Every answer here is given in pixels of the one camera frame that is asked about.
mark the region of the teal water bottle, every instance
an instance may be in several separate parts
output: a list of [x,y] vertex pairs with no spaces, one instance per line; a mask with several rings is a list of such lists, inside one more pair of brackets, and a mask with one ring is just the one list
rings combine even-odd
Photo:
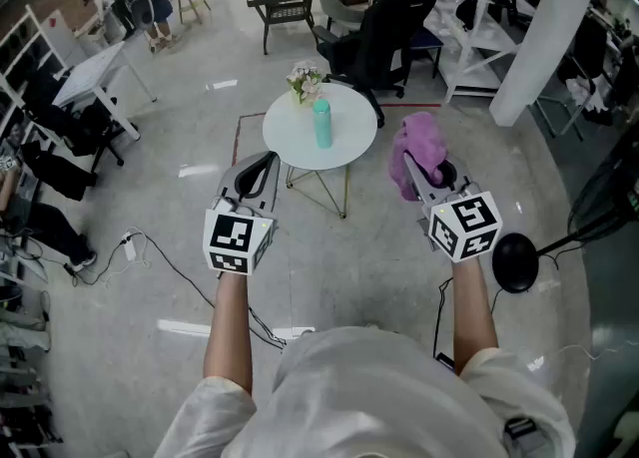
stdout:
[[330,105],[328,101],[319,98],[313,104],[313,116],[316,125],[316,140],[318,148],[326,150],[332,145],[332,136],[330,133]]

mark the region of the round white table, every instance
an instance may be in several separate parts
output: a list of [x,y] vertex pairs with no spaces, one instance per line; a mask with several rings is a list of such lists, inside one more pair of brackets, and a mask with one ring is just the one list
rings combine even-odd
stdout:
[[[357,91],[339,84],[322,84],[323,97],[330,104],[332,146],[321,149],[316,142],[313,109],[301,108],[293,103],[291,92],[286,92],[269,107],[264,118],[262,133],[271,151],[289,166],[287,188],[296,189],[295,182],[315,174],[330,197],[336,212],[306,196],[329,212],[346,218],[348,200],[348,165],[370,147],[377,133],[377,116],[370,102]],[[345,166],[343,209],[326,187],[319,171]],[[307,171],[293,178],[295,169]]]

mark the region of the white desk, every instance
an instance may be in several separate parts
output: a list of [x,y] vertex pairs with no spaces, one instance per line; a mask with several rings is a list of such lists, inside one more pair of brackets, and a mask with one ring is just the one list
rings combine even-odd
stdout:
[[[377,115],[370,102],[357,91],[339,84],[322,84],[323,97],[330,103],[332,146],[318,147],[312,109],[300,108],[293,103],[291,92],[286,92],[269,107],[264,118],[262,133],[271,151],[289,165],[287,188],[308,175],[315,174],[330,197],[334,209],[316,201],[298,190],[314,203],[346,218],[348,201],[348,165],[358,159],[372,144],[377,133]],[[328,191],[319,171],[345,166],[343,209]],[[293,178],[295,169],[308,171]]]
[[129,66],[131,72],[134,74],[151,101],[155,102],[157,100],[153,93],[151,93],[150,89],[142,81],[138,70],[136,70],[127,58],[123,50],[124,46],[124,42],[118,43],[117,45],[107,48],[105,51],[94,55],[82,64],[76,66],[71,72],[71,76],[67,79],[64,86],[62,86],[62,89],[60,89],[58,96],[56,96],[53,101],[53,105],[57,107],[64,107],[75,100],[82,99],[93,93],[111,113],[111,117],[120,123],[122,128],[124,128],[126,132],[137,141],[140,139],[138,131],[131,125],[131,123],[129,123],[129,120],[124,117],[100,86],[108,73],[114,68],[114,64],[118,57],[122,56],[122,60]]

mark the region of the black chair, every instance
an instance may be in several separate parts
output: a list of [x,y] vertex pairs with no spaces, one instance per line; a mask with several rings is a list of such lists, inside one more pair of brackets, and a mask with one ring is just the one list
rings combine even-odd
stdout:
[[[605,54],[606,30],[594,18],[586,16],[575,34],[572,52],[563,56],[563,61],[557,69],[557,77],[563,84],[565,84],[568,79],[573,79],[577,76],[583,77],[588,81],[589,95],[574,111],[571,111],[564,101],[558,98],[539,96],[537,100],[535,100],[535,105],[541,112],[541,116],[546,122],[546,125],[548,125],[548,129],[552,137],[564,135],[570,127],[574,127],[579,138],[583,140],[583,136],[577,128],[575,121],[581,115],[582,111],[588,102],[590,102],[590,99],[597,90],[593,79],[599,77],[603,73],[603,60]],[[561,132],[557,133],[555,128],[552,126],[552,123],[548,119],[548,116],[540,103],[541,101],[559,104],[568,114],[568,123],[561,129]]]
[[[377,126],[384,115],[373,90],[394,90],[403,97],[404,81],[410,71],[410,40],[423,24],[435,0],[375,0],[364,12],[359,32],[339,38],[322,26],[313,27],[319,53],[328,60],[330,74],[326,81],[336,80],[352,85],[365,95],[377,114]],[[402,52],[402,65],[391,70],[396,51]]]
[[[111,144],[124,129],[111,119],[102,102],[96,100],[81,113],[72,113],[72,105],[64,109],[52,105],[66,77],[68,73],[56,80],[50,73],[38,71],[22,97],[27,116],[59,136],[75,157],[95,155],[91,173],[95,172],[105,150],[113,154],[119,167],[124,166],[124,160]],[[111,100],[114,104],[117,102],[115,98]]]

